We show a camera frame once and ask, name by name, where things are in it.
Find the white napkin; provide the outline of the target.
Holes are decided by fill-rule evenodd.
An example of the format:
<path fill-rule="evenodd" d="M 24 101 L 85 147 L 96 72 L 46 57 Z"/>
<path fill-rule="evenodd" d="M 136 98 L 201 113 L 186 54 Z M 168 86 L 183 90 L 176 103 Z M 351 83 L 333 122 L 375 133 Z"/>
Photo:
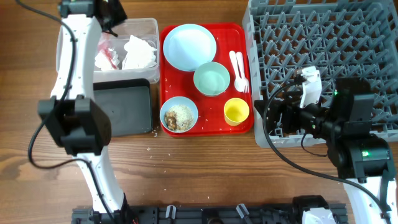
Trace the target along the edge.
<path fill-rule="evenodd" d="M 150 68 L 156 65 L 156 48 L 148 42 L 134 35 L 130 35 L 129 41 L 124 45 L 127 52 L 122 61 L 123 70 Z"/>

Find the small white tissue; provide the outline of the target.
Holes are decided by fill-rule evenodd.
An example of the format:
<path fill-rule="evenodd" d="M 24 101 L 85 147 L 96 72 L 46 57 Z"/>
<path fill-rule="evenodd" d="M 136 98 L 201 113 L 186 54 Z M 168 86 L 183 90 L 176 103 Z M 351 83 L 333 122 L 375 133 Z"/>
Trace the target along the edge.
<path fill-rule="evenodd" d="M 120 61 L 118 54 L 114 51 L 110 51 L 110 56 L 105 51 L 100 51 L 95 57 L 95 66 L 101 71 L 118 70 Z"/>

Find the yellow plastic cup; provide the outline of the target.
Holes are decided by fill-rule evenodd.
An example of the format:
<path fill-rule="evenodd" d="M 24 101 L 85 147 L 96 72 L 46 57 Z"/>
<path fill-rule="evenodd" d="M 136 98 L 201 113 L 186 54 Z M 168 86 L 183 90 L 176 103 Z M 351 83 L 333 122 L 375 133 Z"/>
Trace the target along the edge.
<path fill-rule="evenodd" d="M 249 117 L 250 109 L 243 99 L 231 98 L 224 104 L 223 113 L 228 125 L 237 126 Z"/>

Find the white plastic spoon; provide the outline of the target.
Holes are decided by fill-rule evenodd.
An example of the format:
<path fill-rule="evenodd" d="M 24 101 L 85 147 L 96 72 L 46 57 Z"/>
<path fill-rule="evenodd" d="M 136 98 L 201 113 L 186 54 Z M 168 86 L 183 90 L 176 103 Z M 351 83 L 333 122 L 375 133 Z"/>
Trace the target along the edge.
<path fill-rule="evenodd" d="M 238 61 L 236 57 L 236 52 L 235 51 L 230 51 L 229 52 L 229 59 L 233 67 L 233 72 L 234 72 L 234 87 L 238 92 L 243 92 L 244 91 L 244 86 L 241 81 L 240 73 L 239 73 L 239 68 L 238 68 Z"/>

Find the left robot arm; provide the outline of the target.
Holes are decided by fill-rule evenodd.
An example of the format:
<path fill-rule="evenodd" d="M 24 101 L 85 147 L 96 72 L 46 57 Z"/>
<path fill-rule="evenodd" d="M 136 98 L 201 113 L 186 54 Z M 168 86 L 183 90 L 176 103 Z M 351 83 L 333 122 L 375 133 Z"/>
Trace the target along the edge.
<path fill-rule="evenodd" d="M 93 89 L 100 37 L 127 15 L 119 1 L 62 1 L 58 10 L 58 76 L 50 98 L 39 101 L 38 114 L 56 145 L 79 165 L 93 199 L 87 218 L 72 222 L 135 223 L 109 159 L 111 122 Z"/>

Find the food scraps and rice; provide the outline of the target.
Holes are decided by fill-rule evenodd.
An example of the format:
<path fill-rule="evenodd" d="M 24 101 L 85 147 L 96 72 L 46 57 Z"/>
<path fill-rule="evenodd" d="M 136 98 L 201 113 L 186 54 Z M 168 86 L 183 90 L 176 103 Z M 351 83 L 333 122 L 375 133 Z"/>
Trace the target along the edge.
<path fill-rule="evenodd" d="M 174 105 L 165 112 L 164 121 L 171 131 L 188 131 L 193 127 L 193 112 L 186 105 Z"/>

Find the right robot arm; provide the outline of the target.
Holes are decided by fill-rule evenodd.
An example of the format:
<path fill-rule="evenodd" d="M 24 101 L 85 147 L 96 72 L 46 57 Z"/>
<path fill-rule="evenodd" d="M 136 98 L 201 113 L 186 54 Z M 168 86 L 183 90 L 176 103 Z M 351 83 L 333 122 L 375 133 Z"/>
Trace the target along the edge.
<path fill-rule="evenodd" d="M 396 167 L 386 140 L 370 132 L 374 93 L 360 78 L 338 78 L 329 108 L 318 103 L 299 107 L 279 101 L 291 84 L 279 88 L 254 107 L 262 117 L 262 128 L 271 149 L 290 166 L 304 173 L 343 183 L 356 223 L 397 223 Z M 269 133 L 278 119 L 286 133 L 303 129 L 314 138 L 324 139 L 327 157 L 336 167 L 336 177 L 315 172 L 286 158 L 274 145 Z"/>

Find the large light blue plate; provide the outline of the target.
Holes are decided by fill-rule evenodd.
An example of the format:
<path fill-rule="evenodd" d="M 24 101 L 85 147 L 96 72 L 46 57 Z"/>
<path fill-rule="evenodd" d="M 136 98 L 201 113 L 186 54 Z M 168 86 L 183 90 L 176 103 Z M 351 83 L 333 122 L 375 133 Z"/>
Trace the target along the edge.
<path fill-rule="evenodd" d="M 166 35 L 162 48 L 171 66 L 192 72 L 215 58 L 217 44 L 213 34 L 203 26 L 183 24 Z"/>

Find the red snack wrapper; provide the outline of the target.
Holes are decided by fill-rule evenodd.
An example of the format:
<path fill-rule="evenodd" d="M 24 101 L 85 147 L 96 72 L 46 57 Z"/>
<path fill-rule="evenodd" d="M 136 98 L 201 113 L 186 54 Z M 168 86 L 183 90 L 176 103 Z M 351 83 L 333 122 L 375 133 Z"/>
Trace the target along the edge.
<path fill-rule="evenodd" d="M 119 56 L 114 49 L 105 48 L 100 50 L 98 61 L 100 62 L 100 68 L 117 70 L 119 65 Z"/>

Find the mint green bowl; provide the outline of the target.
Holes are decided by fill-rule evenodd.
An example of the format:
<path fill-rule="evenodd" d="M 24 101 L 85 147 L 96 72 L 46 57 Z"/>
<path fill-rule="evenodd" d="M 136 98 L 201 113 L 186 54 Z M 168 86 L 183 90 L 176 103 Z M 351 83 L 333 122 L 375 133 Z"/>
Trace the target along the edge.
<path fill-rule="evenodd" d="M 200 65 L 193 74 L 196 89 L 205 96 L 218 96 L 229 87 L 231 77 L 228 69 L 218 62 Z"/>

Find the white plastic fork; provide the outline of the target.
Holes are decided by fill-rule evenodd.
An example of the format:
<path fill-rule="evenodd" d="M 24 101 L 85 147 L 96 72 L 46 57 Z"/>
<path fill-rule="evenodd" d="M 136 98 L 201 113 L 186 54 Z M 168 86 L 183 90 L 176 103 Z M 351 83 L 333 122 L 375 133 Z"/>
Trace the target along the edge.
<path fill-rule="evenodd" d="M 248 81 L 248 79 L 246 78 L 246 75 L 245 75 L 244 59 L 243 59 L 242 52 L 237 52 L 236 53 L 236 58 L 237 58 L 238 68 L 239 68 L 239 71 L 240 71 L 241 85 L 243 86 L 243 92 L 244 93 L 249 93 L 249 81 Z"/>

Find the small light blue bowl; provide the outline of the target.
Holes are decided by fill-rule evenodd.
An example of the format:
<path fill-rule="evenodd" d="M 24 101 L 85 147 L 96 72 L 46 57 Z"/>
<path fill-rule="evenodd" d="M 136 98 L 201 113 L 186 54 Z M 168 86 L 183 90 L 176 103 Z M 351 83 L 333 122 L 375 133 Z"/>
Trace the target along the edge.
<path fill-rule="evenodd" d="M 175 131 L 171 131 L 166 127 L 166 123 L 164 121 L 164 116 L 165 116 L 165 112 L 167 110 L 169 110 L 172 106 L 174 105 L 186 105 L 187 107 L 189 107 L 192 112 L 193 112 L 193 117 L 194 117 L 194 122 L 193 122 L 193 127 L 196 125 L 197 121 L 198 121 L 198 108 L 196 106 L 196 104 L 194 104 L 194 102 L 184 96 L 175 96 L 170 98 L 169 100 L 167 100 L 161 107 L 160 109 L 160 121 L 163 125 L 163 127 L 170 131 L 171 133 L 175 133 L 175 134 L 182 134 L 182 133 L 186 133 L 188 131 L 190 131 L 192 128 L 190 128 L 188 131 L 184 131 L 184 132 L 175 132 Z"/>

